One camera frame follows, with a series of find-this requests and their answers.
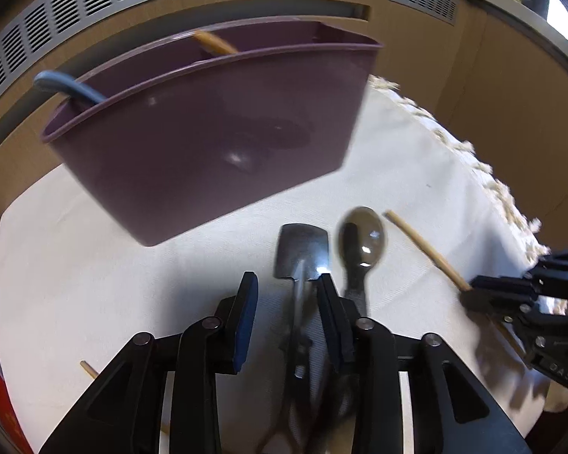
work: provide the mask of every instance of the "wooden stick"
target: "wooden stick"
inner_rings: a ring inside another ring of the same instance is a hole
[[[429,258],[433,261],[434,265],[439,268],[452,282],[456,285],[456,287],[462,291],[466,292],[467,290],[471,290],[471,285],[467,283],[467,281],[450,265],[448,261],[444,259],[439,252],[437,252],[434,247],[428,243],[425,239],[423,239],[414,228],[410,227],[400,216],[392,212],[391,210],[386,211],[383,213],[383,216],[391,221],[394,225],[396,225],[402,232],[404,232],[412,242],[416,244],[416,246]],[[509,332],[509,330],[503,326],[503,323],[499,323],[498,321],[490,320],[494,327],[498,330],[498,332],[503,335],[503,338],[507,340],[509,345],[513,348],[515,353],[521,358],[522,362],[526,363],[524,360],[525,352],[518,344],[517,340],[513,337],[513,335]]]
[[[86,370],[86,373],[95,380],[98,376],[98,372],[91,367],[91,365],[86,360],[80,360],[80,366]],[[170,425],[166,425],[165,423],[160,423],[160,430],[167,435],[170,435]]]
[[[207,31],[194,31],[194,38],[215,54],[235,54],[238,52],[227,41]]]

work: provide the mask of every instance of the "blue handle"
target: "blue handle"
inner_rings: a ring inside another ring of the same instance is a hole
[[[74,80],[74,77],[60,71],[41,71],[34,77],[34,87],[45,92],[63,92],[91,104],[99,104],[107,99],[106,96],[92,87],[80,83]]]

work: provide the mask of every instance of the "table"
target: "table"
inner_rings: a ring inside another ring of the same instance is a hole
[[[34,451],[88,387],[80,360],[101,370],[137,332],[182,332],[212,314],[251,270],[260,297],[248,361],[239,376],[219,376],[217,386],[223,445],[234,454],[254,452],[277,412],[282,386],[278,344],[291,285],[271,275],[282,224],[306,222],[329,231],[340,290],[345,276],[333,234],[358,205],[400,214],[467,280],[516,276],[531,265],[542,248],[470,146],[397,95],[392,84],[371,84],[339,171],[155,247],[137,244],[64,166],[13,202],[0,222],[0,360]],[[451,282],[384,223],[385,256],[367,281],[371,317],[401,335],[439,333],[527,434],[542,411],[548,380],[527,371],[486,320],[468,316]],[[319,321],[311,326],[315,332]],[[314,352],[323,353],[323,346],[314,345]],[[409,446],[411,433],[404,438]]]

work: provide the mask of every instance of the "purple plastic bin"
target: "purple plastic bin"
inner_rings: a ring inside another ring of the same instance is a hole
[[[291,18],[207,30],[240,53],[190,33],[137,48],[81,78],[106,101],[64,101],[41,134],[146,246],[338,169],[380,49]]]

